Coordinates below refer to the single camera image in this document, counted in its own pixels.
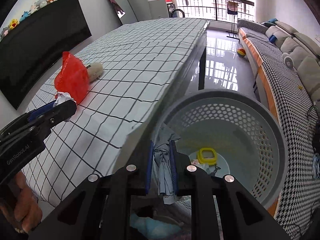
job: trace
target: sofa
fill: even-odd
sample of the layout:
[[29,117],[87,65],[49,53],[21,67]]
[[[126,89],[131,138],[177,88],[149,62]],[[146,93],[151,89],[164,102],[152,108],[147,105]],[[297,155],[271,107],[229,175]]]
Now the sofa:
[[[320,181],[312,175],[310,135],[315,121],[307,117],[313,101],[320,99],[320,47],[282,22],[268,28],[238,19],[237,27],[256,77],[260,101],[278,121],[288,144],[288,172],[275,201],[274,218],[292,239],[298,239],[307,230],[320,198]],[[274,43],[269,41],[272,35]],[[294,63],[292,69],[284,64],[283,53]]]

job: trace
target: gray plastic basket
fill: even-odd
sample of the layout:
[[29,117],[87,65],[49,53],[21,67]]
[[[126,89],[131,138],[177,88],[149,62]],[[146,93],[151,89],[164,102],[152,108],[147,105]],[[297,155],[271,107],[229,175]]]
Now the gray plastic basket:
[[161,116],[154,141],[163,122],[181,136],[179,152],[190,155],[211,147],[265,208],[278,197],[287,172],[287,143],[277,121],[258,101],[226,89],[201,90]]

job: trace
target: yellow object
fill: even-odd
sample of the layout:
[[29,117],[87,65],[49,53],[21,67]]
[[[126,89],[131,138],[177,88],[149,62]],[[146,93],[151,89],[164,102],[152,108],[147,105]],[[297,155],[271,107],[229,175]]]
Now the yellow object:
[[[212,158],[204,158],[202,155],[203,151],[209,151],[212,152],[213,157]],[[207,163],[209,166],[215,165],[217,164],[217,153],[214,149],[212,148],[201,148],[198,152],[197,152],[197,159],[199,161],[200,164],[205,164]]]
[[10,28],[10,30],[12,30],[18,24],[19,24],[19,22],[17,19],[12,19],[11,22],[9,23],[8,27]]

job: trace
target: colorful ball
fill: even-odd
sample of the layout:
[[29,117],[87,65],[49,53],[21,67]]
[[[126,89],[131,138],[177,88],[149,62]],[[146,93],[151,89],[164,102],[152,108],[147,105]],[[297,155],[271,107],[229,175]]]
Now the colorful ball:
[[245,50],[244,50],[244,48],[239,48],[239,49],[237,50],[237,54],[238,54],[239,57],[244,57],[244,56],[245,56]]

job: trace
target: blue gripper pad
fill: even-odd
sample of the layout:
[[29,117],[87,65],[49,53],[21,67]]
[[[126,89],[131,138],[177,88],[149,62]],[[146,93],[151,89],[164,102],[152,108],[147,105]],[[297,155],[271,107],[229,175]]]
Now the blue gripper pad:
[[148,166],[147,166],[147,174],[146,174],[146,194],[149,193],[150,182],[151,182],[151,171],[152,171],[152,160],[153,160],[153,141],[150,143],[149,154],[148,154]]
[[178,193],[178,174],[177,174],[177,167],[176,162],[174,158],[172,143],[174,143],[173,140],[170,141],[170,166],[171,166],[171,178],[172,178],[172,185],[173,185],[173,191],[175,194]]
[[30,115],[30,117],[28,118],[28,121],[32,122],[33,120],[35,120],[36,118],[38,118],[39,116],[44,114],[45,112],[51,110],[53,108],[53,104],[55,103],[55,101],[56,100],[54,100],[44,106],[41,106],[40,108],[33,111],[32,114]]

